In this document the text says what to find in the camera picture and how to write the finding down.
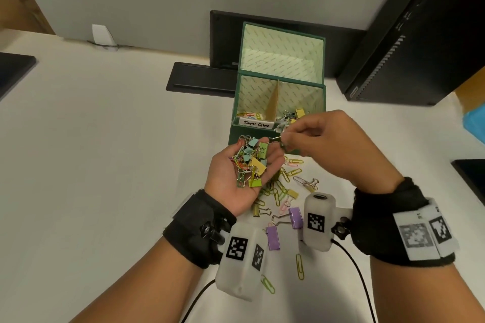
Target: desk surface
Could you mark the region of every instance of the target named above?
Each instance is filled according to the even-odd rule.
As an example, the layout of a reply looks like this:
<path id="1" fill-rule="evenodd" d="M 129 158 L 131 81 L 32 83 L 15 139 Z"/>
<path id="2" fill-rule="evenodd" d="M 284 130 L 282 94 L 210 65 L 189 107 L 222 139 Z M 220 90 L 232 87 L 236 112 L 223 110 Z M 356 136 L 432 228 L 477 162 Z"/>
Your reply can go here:
<path id="1" fill-rule="evenodd" d="M 211 156 L 227 144 L 233 100 L 165 91 L 175 61 L 207 59 L 112 53 L 10 30 L 0 32 L 0 50 L 39 61 L 0 101 L 0 321 L 66 322 L 129 269 L 185 196 L 203 186 Z M 326 84 L 327 109 L 348 112 L 438 201 L 460 242 L 456 265 L 485 305 L 485 207 L 450 165 L 485 158 L 485 146 L 462 128 L 455 96 L 432 108 L 347 102 L 335 81 Z M 318 178 L 339 206 L 352 204 L 350 184 L 312 160 L 304 165 L 302 174 Z M 299 281 L 296 237 L 279 230 L 285 248 L 269 253 L 264 271 L 276 294 L 261 286 L 248 303 L 211 287 L 191 321 L 371 321 L 341 250 L 304 251 Z M 371 289 L 368 257 L 350 240 L 343 245 Z M 209 268 L 200 285 L 215 272 Z"/>

